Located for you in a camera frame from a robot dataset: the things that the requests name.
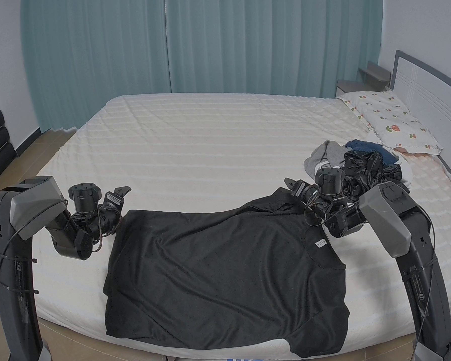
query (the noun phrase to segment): white headboard panel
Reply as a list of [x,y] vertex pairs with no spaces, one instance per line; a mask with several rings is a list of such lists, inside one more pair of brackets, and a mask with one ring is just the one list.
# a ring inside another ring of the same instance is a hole
[[451,79],[396,51],[391,88],[443,146],[439,157],[451,172]]

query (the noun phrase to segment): white bed sheet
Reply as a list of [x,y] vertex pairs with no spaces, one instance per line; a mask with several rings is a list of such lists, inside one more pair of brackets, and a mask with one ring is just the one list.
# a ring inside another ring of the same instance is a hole
[[[284,186],[284,177],[311,180],[303,160],[324,140],[364,138],[366,126],[337,99],[254,94],[154,94],[108,102],[60,148],[40,175],[62,193],[94,182],[104,194],[132,188],[132,208],[216,212],[237,208]],[[431,216],[436,252],[451,305],[451,182],[431,157],[408,156],[411,195]],[[74,212],[73,202],[69,210]],[[330,238],[346,264],[345,302],[351,315],[342,352],[414,331],[396,266],[369,226]],[[185,351],[105,334],[102,286],[113,237],[87,261],[58,255],[50,235],[34,236],[38,315],[104,341],[185,358],[297,359],[285,340],[244,348]]]

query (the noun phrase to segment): white pillow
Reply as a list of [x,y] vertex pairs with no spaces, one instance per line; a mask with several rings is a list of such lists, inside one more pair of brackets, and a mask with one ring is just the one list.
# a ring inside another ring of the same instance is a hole
[[439,155],[441,145],[393,91],[346,93],[338,96],[385,146],[408,153]]

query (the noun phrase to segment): teal curtain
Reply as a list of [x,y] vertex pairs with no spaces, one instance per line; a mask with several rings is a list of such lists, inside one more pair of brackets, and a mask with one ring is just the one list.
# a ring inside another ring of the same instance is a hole
[[80,127],[117,96],[170,92],[164,0],[22,0],[42,131]]
[[382,0],[22,0],[41,129],[123,94],[333,97],[377,62],[381,27]]

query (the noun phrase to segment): crumpled black garment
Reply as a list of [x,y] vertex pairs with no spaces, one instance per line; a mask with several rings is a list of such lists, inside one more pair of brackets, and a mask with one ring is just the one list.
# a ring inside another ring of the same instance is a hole
[[301,358],[337,353],[346,266],[305,218],[318,223],[283,188],[218,213],[130,210],[103,289],[107,334],[186,349],[283,338]]
[[382,155],[377,151],[348,151],[344,154],[343,194],[349,201],[355,202],[366,191],[377,184],[391,181],[409,193],[401,182],[403,173],[398,164],[385,165]]

